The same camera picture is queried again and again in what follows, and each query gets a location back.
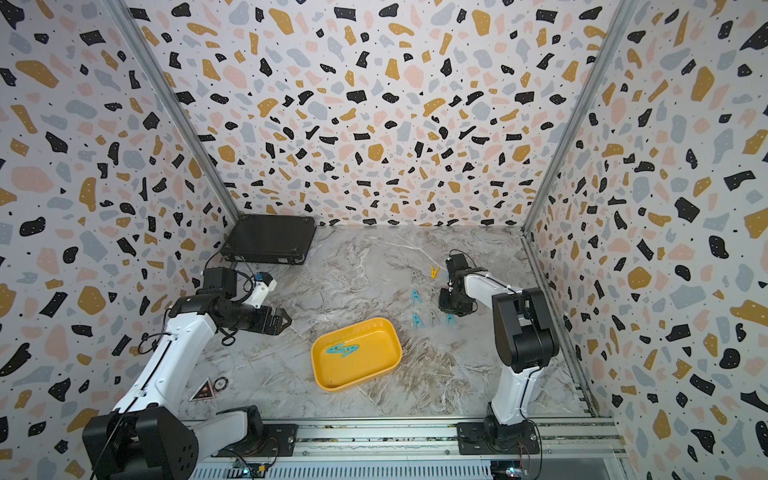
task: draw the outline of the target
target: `tray rim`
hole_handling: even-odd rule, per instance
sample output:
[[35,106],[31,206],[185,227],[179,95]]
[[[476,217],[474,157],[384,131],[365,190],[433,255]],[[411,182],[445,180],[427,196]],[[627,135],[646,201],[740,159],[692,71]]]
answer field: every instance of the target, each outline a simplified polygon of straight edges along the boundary
[[[329,388],[329,387],[324,386],[322,383],[320,383],[318,381],[318,379],[317,379],[317,365],[315,363],[315,356],[314,356],[314,351],[315,351],[315,348],[317,347],[318,342],[320,340],[322,340],[326,336],[330,336],[330,335],[332,335],[334,333],[338,333],[338,332],[341,332],[341,331],[346,330],[346,329],[352,329],[352,328],[354,328],[356,326],[360,326],[363,323],[373,323],[374,320],[384,320],[386,323],[389,324],[390,327],[392,327],[392,332],[395,334],[395,344],[397,345],[397,353],[398,353],[397,361],[394,363],[394,365],[392,365],[390,367],[387,367],[387,368],[385,368],[383,370],[379,370],[378,372],[370,373],[369,375],[366,375],[366,376],[364,376],[362,378],[359,378],[357,380],[353,380],[352,382],[344,383],[343,385],[339,385],[337,387]],[[370,380],[372,378],[375,378],[377,376],[383,375],[383,374],[385,374],[387,372],[390,372],[390,371],[394,370],[395,368],[397,368],[397,365],[399,365],[400,362],[402,361],[402,344],[400,343],[400,337],[397,335],[397,330],[395,329],[395,326],[392,324],[392,322],[390,322],[388,319],[384,318],[383,316],[375,316],[373,318],[369,318],[367,320],[363,320],[361,322],[353,323],[352,325],[344,326],[344,327],[342,327],[340,329],[336,329],[336,330],[333,330],[331,332],[324,333],[323,335],[317,337],[317,339],[312,343],[312,348],[310,349],[310,358],[312,360],[312,373],[315,376],[315,383],[317,384],[317,386],[319,386],[321,389],[325,390],[326,392],[338,392],[340,390],[345,390],[345,389],[351,388],[351,387],[353,387],[355,385],[358,385],[360,383],[366,382],[366,381],[368,381],[368,380]]]

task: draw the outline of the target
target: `pink spot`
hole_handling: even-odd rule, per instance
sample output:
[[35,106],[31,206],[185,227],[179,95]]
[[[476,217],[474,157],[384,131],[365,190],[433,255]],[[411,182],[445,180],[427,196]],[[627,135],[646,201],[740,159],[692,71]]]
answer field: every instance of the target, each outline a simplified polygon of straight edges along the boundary
[[78,271],[78,278],[75,281],[82,282],[83,280],[96,280],[97,275],[98,272],[83,266],[80,268],[80,271]]
[[629,253],[632,246],[623,238],[617,238],[608,245],[609,252]]
[[627,102],[623,98],[619,98],[611,105],[611,121],[614,125],[618,124],[624,115],[627,113]]
[[424,84],[424,71],[421,68],[411,65],[402,73],[407,82],[414,88],[421,88]]
[[56,55],[51,54],[50,61],[53,68],[72,78],[72,69],[59,60]]
[[45,352],[64,362],[69,358],[69,349],[67,348],[67,331],[64,327],[57,325],[51,329],[48,339],[45,340]]
[[22,335],[28,339],[36,339],[42,336],[43,329],[39,326],[23,326]]
[[304,34],[308,33],[310,31],[310,28],[306,26],[306,20],[304,20],[304,14],[299,12],[299,14],[296,16],[296,24],[301,28],[301,31],[304,32]]
[[58,256],[56,255],[56,250],[53,250],[52,248],[44,248],[40,250],[40,254],[38,255],[38,266],[40,267],[40,270],[43,270],[46,273],[58,275]]
[[232,65],[224,67],[224,78],[229,80],[232,85],[238,88],[245,88],[248,84],[245,79],[245,74]]
[[416,5],[411,5],[411,23],[416,27],[422,26],[422,19],[419,18],[419,13],[416,11]]
[[656,270],[656,283],[654,284],[654,288],[658,290],[659,292],[664,289],[664,287],[667,285],[667,282],[669,281],[669,277],[664,275],[659,270]]
[[694,131],[698,134],[702,134],[705,131],[710,129],[710,122],[707,121],[706,118],[700,118],[695,124],[694,124]]
[[53,188],[53,182],[39,167],[16,167],[11,170],[11,183],[19,190],[43,194]]
[[707,309],[704,309],[704,310],[701,310],[698,315],[696,315],[696,318],[694,318],[694,326],[700,332],[703,332],[705,329],[707,329],[707,325],[710,324],[710,321],[707,319],[709,314],[710,314],[710,311]]
[[670,251],[670,260],[692,260],[696,251],[688,245],[681,243]]
[[166,17],[163,12],[158,12],[155,15],[157,16],[157,20],[160,20],[160,23],[163,24],[163,28],[168,30],[168,27],[170,27],[170,22],[168,21],[168,17]]
[[723,98],[725,97],[726,92],[728,92],[729,87],[730,84],[725,84],[715,88],[715,91],[712,92],[712,103],[710,103],[710,110],[714,110],[720,106],[720,102],[723,101]]

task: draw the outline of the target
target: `warning sticker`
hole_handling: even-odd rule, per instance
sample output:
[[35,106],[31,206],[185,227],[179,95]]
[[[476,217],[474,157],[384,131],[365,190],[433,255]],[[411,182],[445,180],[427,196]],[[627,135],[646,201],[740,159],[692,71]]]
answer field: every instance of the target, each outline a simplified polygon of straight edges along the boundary
[[214,397],[214,387],[210,384],[210,378],[205,379],[205,382],[203,382],[203,385],[200,386],[199,389],[197,389],[197,393],[195,393],[190,401],[194,400],[210,400]]

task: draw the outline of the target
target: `wire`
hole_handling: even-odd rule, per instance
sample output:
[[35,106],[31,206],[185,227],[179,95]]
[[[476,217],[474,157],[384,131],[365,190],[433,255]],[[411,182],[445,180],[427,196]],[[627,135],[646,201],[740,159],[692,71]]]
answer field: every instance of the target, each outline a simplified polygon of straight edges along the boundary
[[478,264],[475,263],[475,259],[473,259],[472,257],[469,256],[469,253],[463,252],[463,251],[459,250],[458,248],[454,248],[454,249],[451,249],[450,252],[448,252],[448,255],[452,254],[453,252],[463,253],[465,257],[469,258],[472,261],[472,268],[477,268]]

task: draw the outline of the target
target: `gray spot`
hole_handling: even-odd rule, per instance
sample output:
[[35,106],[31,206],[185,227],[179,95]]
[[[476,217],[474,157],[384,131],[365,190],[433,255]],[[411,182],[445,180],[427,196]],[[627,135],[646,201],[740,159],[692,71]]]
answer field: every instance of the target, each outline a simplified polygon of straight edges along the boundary
[[547,139],[547,143],[548,144],[559,143],[560,139],[563,138],[564,132],[565,132],[565,123],[561,123],[549,132],[549,138]]
[[488,50],[475,50],[473,55],[481,68],[490,68],[493,66],[493,60],[491,60],[491,55],[488,55]]
[[24,278],[16,280],[16,283],[32,285],[34,282],[38,281],[38,274],[35,272],[22,272],[22,274],[24,275]]
[[648,177],[637,177],[632,182],[632,199],[639,204],[650,193]]
[[245,94],[235,94],[235,98],[237,98],[237,100],[240,100],[240,103],[242,104],[253,105],[253,102]]
[[48,457],[40,458],[38,462],[38,480],[53,480],[56,476],[56,464]]
[[40,118],[42,118],[45,123],[51,125],[54,128],[58,128],[59,130],[66,130],[67,128],[67,119],[61,118],[58,115],[51,115],[50,117],[40,115]]
[[664,100],[659,102],[659,106],[656,109],[656,121],[667,120],[667,106],[664,104]]
[[98,241],[98,238],[90,230],[80,234],[80,241],[83,243],[83,253],[94,259],[97,263],[101,262],[101,259],[107,255],[107,249],[104,248],[104,245]]
[[59,210],[68,210],[69,207],[71,207],[73,204],[74,202],[72,200],[69,200],[68,198],[53,197],[48,201],[48,203],[46,204],[46,207],[58,208]]
[[56,165],[56,173],[61,179],[67,183],[72,182],[72,176],[69,173],[69,165],[64,162],[58,162]]
[[636,379],[642,386],[656,386],[656,380],[649,377],[639,366],[633,365],[632,373],[634,374],[634,379]]
[[328,118],[328,107],[325,107],[316,101],[310,103],[306,109],[318,120],[326,120]]
[[118,332],[120,332],[120,329],[123,328],[123,316],[118,315],[116,319],[114,319],[114,322],[112,323],[112,327],[110,327],[110,330],[112,331],[112,335],[117,335]]
[[748,104],[752,101],[752,97],[748,94],[741,94],[738,97],[733,97],[732,102],[734,104]]
[[276,51],[270,50],[268,47],[264,47],[264,50],[266,51],[266,54],[269,55],[270,58],[272,58],[273,62],[280,63],[281,61],[283,61],[283,57],[279,53],[277,53]]
[[654,303],[654,305],[651,307],[651,309],[654,312],[656,312],[656,313],[663,312],[664,311],[664,305],[666,305],[666,304],[667,304],[667,299],[662,297],[661,300],[659,300],[658,302]]
[[198,96],[200,96],[200,97],[204,97],[204,96],[206,96],[206,95],[208,94],[208,92],[209,92],[209,91],[210,91],[210,90],[208,90],[208,87],[206,87],[206,86],[203,84],[203,82],[202,82],[202,81],[199,81],[199,80],[197,81],[197,90],[195,91],[195,93],[196,93]]
[[456,62],[459,64],[467,61],[467,54],[456,47],[453,48],[453,56],[456,59]]
[[384,91],[384,87],[382,86],[382,82],[379,81],[379,79],[376,79],[376,83],[373,84],[373,88],[371,88],[371,95],[374,97],[378,97],[381,92]]
[[35,369],[34,372],[30,373],[26,377],[14,380],[11,386],[27,385],[28,383],[50,382],[52,373],[52,366],[39,366]]
[[230,23],[232,25],[245,25],[250,20],[249,8],[247,2],[240,2],[232,13],[230,13]]
[[525,41],[524,38],[521,38],[518,41],[518,46],[515,47],[515,53],[520,55],[520,58],[522,58],[523,63],[528,63],[528,51],[531,50],[531,47],[528,45],[528,43]]
[[411,122],[404,121],[397,129],[397,141],[408,141],[411,137]]
[[123,154],[123,165],[126,168],[141,170],[147,163],[144,161],[144,157],[141,156],[140,151],[129,150]]
[[672,131],[670,132],[670,138],[676,144],[679,144],[685,138],[685,127],[687,125],[685,117],[682,115],[675,115],[672,117]]
[[672,304],[678,310],[703,302],[707,294],[701,286],[680,285],[677,290],[670,293]]
[[736,50],[721,53],[717,60],[717,70],[725,70],[733,64],[734,60],[736,60]]
[[637,429],[637,441],[634,444],[637,446],[637,452],[640,453],[640,456],[645,458],[645,455],[648,454],[648,437],[645,436],[643,429]]
[[730,379],[728,378],[728,376],[723,375],[722,373],[713,373],[712,380],[721,384],[725,389],[730,389],[733,386],[730,384]]
[[[382,44],[382,45],[384,46],[384,48],[388,48],[388,47],[391,47],[391,46],[393,46],[393,45],[395,44],[395,42],[394,42],[394,41],[392,41],[392,40],[391,40],[391,39],[390,39],[388,36],[386,36],[386,35],[380,35],[380,36],[379,36],[379,43],[380,43],[380,44]],[[382,61],[382,59],[381,59],[381,58],[377,58],[376,60],[378,60],[378,61],[379,61],[378,65],[381,65],[381,61]]]
[[97,114],[95,108],[79,100],[70,100],[65,109],[71,114],[80,115],[88,120],[91,120]]
[[723,344],[728,343],[730,341],[730,321],[728,321],[728,317],[718,316],[715,319],[715,323],[717,324],[717,332],[720,334],[720,340],[723,342]]
[[747,265],[739,265],[739,274],[736,275],[736,286],[739,290],[746,292],[752,286],[752,280],[755,280],[755,273]]
[[96,80],[98,80],[101,85],[120,91],[120,85],[114,83],[114,80],[112,80],[112,75],[108,74],[106,71],[101,71],[98,68],[94,68],[94,75],[96,75]]
[[752,190],[746,195],[746,201],[750,202],[752,205],[756,204],[762,199],[763,195],[757,190]]
[[730,217],[730,214],[723,214],[719,217],[707,218],[704,220],[703,227],[722,232],[725,228],[725,224],[728,222],[728,217]]
[[451,21],[454,8],[456,8],[455,3],[451,2],[447,4],[442,10],[435,13],[432,18],[430,18],[430,23],[433,25],[447,25],[448,22]]
[[682,178],[682,177],[675,177],[670,182],[670,187],[673,192],[680,193],[684,192],[686,188],[688,188],[688,179]]
[[728,435],[723,437],[723,443],[733,453],[734,457],[738,457],[746,451],[744,445],[744,422],[736,420],[736,425],[733,426],[733,430]]
[[674,70],[679,67],[683,60],[690,55],[690,48],[683,48],[680,51],[675,51],[669,55],[665,55],[659,60],[659,65],[664,70]]
[[69,417],[70,415],[74,415],[75,412],[78,410],[78,403],[77,402],[66,402],[64,405],[61,406],[61,417]]
[[186,43],[192,48],[199,47],[200,45],[202,45],[200,42],[190,37],[189,35],[184,35],[183,37],[181,37],[181,39],[184,40],[184,43]]
[[474,106],[472,106],[472,114],[475,115],[480,121],[488,119],[488,115],[490,113],[491,108],[484,101],[479,101]]
[[8,43],[23,54],[28,55],[32,53],[32,45],[29,44],[29,41],[15,31],[11,32],[11,38],[8,40]]
[[98,10],[96,9],[96,4],[86,3],[85,5],[80,7],[80,13],[83,15],[83,18],[86,20],[90,20],[91,18],[95,18],[96,15],[98,15]]

